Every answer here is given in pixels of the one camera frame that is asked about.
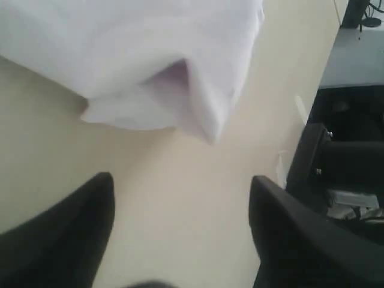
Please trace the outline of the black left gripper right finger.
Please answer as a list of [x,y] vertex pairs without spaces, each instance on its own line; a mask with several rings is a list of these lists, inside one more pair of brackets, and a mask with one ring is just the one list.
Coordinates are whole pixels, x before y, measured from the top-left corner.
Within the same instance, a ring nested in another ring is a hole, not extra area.
[[314,212],[254,176],[248,218],[260,259],[254,287],[383,287],[383,223]]

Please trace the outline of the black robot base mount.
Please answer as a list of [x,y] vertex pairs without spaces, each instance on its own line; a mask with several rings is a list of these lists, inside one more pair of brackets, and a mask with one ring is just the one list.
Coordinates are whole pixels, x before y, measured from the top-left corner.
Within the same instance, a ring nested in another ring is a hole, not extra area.
[[353,233],[383,243],[383,86],[317,91],[286,190]]

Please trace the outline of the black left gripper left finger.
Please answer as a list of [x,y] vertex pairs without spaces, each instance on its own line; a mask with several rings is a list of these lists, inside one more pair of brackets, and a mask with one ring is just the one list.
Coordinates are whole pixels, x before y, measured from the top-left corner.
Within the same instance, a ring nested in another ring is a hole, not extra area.
[[1,287],[92,287],[114,219],[113,177],[98,173],[1,234]]

